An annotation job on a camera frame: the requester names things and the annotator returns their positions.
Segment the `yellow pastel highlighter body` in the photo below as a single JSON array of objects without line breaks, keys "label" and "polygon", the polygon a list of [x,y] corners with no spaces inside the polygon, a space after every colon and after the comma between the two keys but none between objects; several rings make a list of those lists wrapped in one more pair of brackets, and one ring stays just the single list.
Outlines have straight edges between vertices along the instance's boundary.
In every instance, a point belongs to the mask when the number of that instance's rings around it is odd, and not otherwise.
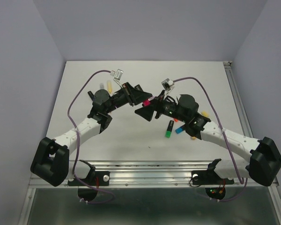
[{"label": "yellow pastel highlighter body", "polygon": [[106,84],[107,84],[107,91],[108,91],[110,94],[112,94],[112,93],[113,93],[113,88],[112,88],[112,82],[111,82],[111,80],[108,80]]}]

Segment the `yellow highlighter cap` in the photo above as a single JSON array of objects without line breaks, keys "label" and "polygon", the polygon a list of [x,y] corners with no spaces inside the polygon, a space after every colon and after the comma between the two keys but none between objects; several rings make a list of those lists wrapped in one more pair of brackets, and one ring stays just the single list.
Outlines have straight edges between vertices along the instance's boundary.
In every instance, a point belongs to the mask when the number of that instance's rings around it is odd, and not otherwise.
[{"label": "yellow highlighter cap", "polygon": [[204,117],[209,118],[209,113],[207,113],[206,111],[202,111],[201,114],[202,114]]}]

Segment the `blue black highlighter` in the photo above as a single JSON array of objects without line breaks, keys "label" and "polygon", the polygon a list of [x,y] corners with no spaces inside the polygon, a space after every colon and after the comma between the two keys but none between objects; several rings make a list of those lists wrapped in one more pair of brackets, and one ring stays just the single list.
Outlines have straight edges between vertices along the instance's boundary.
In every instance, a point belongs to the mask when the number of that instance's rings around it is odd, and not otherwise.
[{"label": "blue black highlighter", "polygon": [[176,134],[180,134],[180,133],[182,133],[184,130],[185,130],[185,129],[184,129],[184,126],[181,126],[181,127],[177,128],[177,129],[175,130],[175,132],[176,132]]}]

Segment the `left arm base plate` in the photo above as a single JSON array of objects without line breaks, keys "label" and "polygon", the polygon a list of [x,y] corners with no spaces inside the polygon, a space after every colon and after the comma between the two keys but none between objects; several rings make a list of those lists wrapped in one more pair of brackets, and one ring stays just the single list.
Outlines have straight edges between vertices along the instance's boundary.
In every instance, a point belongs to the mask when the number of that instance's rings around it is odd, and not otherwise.
[{"label": "left arm base plate", "polygon": [[109,171],[92,171],[90,175],[87,175],[86,178],[81,179],[88,185],[91,186],[99,186],[99,187],[106,187],[109,186]]}]

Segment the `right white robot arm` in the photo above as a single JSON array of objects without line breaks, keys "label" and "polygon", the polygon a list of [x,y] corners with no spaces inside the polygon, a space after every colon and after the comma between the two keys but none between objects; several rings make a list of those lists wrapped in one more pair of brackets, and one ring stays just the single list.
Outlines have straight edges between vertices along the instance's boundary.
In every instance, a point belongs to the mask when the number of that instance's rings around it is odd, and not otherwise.
[{"label": "right white robot arm", "polygon": [[275,142],[250,138],[233,131],[220,128],[219,124],[198,113],[199,105],[190,95],[181,95],[174,103],[155,97],[148,105],[135,110],[147,121],[161,115],[177,119],[184,124],[176,130],[186,132],[191,137],[216,144],[240,156],[240,160],[215,159],[205,170],[194,171],[195,185],[215,185],[225,179],[251,178],[262,186],[270,186],[281,169],[281,154]]}]

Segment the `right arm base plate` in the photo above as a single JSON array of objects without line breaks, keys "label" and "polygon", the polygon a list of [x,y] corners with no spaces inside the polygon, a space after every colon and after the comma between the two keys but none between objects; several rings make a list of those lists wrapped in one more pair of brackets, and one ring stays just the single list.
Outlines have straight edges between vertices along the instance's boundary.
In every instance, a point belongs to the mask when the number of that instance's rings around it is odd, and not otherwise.
[{"label": "right arm base plate", "polygon": [[196,186],[199,185],[233,185],[234,180],[228,178],[220,178],[214,171],[209,170],[196,170],[192,171],[192,183]]}]

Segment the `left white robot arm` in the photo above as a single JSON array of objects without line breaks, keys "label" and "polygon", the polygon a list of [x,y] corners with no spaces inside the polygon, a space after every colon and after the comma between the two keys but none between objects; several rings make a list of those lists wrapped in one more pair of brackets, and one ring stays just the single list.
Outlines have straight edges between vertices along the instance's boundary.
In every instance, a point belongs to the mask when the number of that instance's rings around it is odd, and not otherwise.
[{"label": "left white robot arm", "polygon": [[112,96],[105,89],[89,92],[89,96],[92,100],[91,111],[79,125],[53,139],[45,137],[38,145],[30,171],[54,187],[68,177],[69,157],[77,147],[109,126],[112,111],[125,104],[141,104],[151,98],[152,94],[144,92],[139,85],[133,87],[127,82]]}]

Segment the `purple black highlighter body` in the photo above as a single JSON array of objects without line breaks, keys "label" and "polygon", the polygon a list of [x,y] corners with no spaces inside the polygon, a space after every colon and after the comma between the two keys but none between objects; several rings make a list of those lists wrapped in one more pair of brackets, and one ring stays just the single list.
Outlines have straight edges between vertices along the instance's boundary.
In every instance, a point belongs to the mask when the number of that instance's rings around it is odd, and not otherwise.
[{"label": "purple black highlighter body", "polygon": [[94,94],[93,94],[91,91],[88,91],[88,95],[89,95],[89,97],[90,97],[91,99],[94,98]]}]

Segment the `pink black highlighter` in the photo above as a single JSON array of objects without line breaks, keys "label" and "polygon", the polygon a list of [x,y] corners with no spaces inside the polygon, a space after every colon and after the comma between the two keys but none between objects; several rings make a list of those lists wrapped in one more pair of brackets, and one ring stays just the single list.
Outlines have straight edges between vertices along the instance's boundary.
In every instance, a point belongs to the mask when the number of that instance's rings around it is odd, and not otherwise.
[{"label": "pink black highlighter", "polygon": [[151,101],[150,101],[149,99],[145,100],[145,101],[142,103],[142,106],[143,106],[143,107],[147,107],[147,106],[149,106],[149,105],[151,105]]}]

